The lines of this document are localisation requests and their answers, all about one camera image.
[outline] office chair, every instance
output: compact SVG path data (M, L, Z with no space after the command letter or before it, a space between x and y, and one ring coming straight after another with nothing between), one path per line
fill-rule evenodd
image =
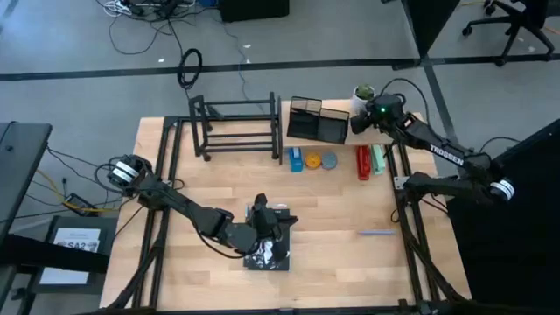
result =
M554 45L544 35L541 30L544 27L544 21L547 17L560 15L560 0L512 0L513 3L521 1L525 4L525 10L519 11L516 8L497 0L486 0L486 14L492 15L495 12L495 6L502 8L507 16L505 17L488 17L469 22L463 29L463 36L468 37L473 33L473 25L509 23L511 26L506 31L509 36L506 48L501 56L495 61L496 66L502 67L508 62L508 53L512 44L517 38L517 33L521 27L532 32L543 44L549 48L549 51L543 56L543 60L552 59Z

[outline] chair wheel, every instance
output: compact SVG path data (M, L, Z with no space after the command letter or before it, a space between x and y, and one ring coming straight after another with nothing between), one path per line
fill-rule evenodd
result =
M498 58L494 63L498 67L504 67L504 65L507 64L508 62L503 58Z
M491 16L494 14L494 12L496 12L496 7L492 4L492 5L488 5L485 9L484 12L488 15Z
M463 29L463 36L468 37L471 34L473 34L473 28L471 26L467 26Z

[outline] black box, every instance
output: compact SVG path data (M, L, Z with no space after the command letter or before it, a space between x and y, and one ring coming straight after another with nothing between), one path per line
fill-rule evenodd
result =
M221 0L218 9L224 22L281 18L290 14L290 0Z

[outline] gray floor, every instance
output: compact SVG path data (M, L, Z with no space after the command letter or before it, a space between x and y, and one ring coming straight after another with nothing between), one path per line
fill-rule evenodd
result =
M0 12L9 0L0 0ZM241 48L252 63L307 60L352 60L417 57L410 28L399 1L381 5L377 0L297 0L291 14L281 19L229 24L239 36ZM217 12L204 12L190 21L196 27L176 24L185 48L197 47L207 65L234 64L240 55L235 41L213 20ZM481 18L479 5L457 8L430 50L431 57L462 57L499 54L506 37L501 26L478 26L469 39L459 36L464 25ZM83 70L174 67L179 51L172 37L160 36L154 46L137 56L123 56L109 42L108 26L113 21L93 0L19 0L0 33L0 74L65 72ZM549 21L554 25L555 19ZM145 47L153 30L145 24L119 18L115 41L126 51ZM560 45L560 36L548 33ZM513 53L542 53L543 47L531 35L521 34ZM503 68L491 64L436 66L435 73L462 144L479 148L495 136L524 138L560 116L556 87L560 62L510 63ZM430 118L437 132L444 133L424 70L393 72L389 66L250 71L245 73L251 98L274 91L283 98L292 95L321 99L348 98L354 86L368 82L377 88L402 76L416 82L427 94ZM424 113L416 92L403 84L393 91L404 93L411 111ZM191 95L207 99L241 99L241 80L236 72L203 73ZM236 108L255 113L255 106ZM0 82L0 120L45 122L53 125L50 145L101 163L115 155L131 152L137 125L143 116L185 115L186 98L174 75L149 75L95 79L29 80ZM488 147L492 155L504 151L508 142ZM91 175L87 165L68 161L76 170ZM438 160L442 174L455 172ZM54 158L45 155L41 170L55 180L68 178L68 187L84 198L105 199L103 190L77 178ZM29 194L43 200L56 199L45 189L31 185ZM20 214L52 210L25 199ZM45 220L18 220L15 229ZM26 229L24 235L42 237L45 225ZM17 279L22 285L24 277ZM41 295L32 314L71 314L92 311L98 296ZM18 304L9 302L2 314L15 313Z

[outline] green object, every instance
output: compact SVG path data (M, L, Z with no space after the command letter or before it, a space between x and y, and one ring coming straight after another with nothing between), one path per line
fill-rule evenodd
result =
M379 144L374 144L371 146L371 161L374 175L380 175L385 172L385 158L383 157L383 150Z
M360 84L356 88L356 96L358 96L364 101L369 101L373 99L375 96L374 88L369 84Z

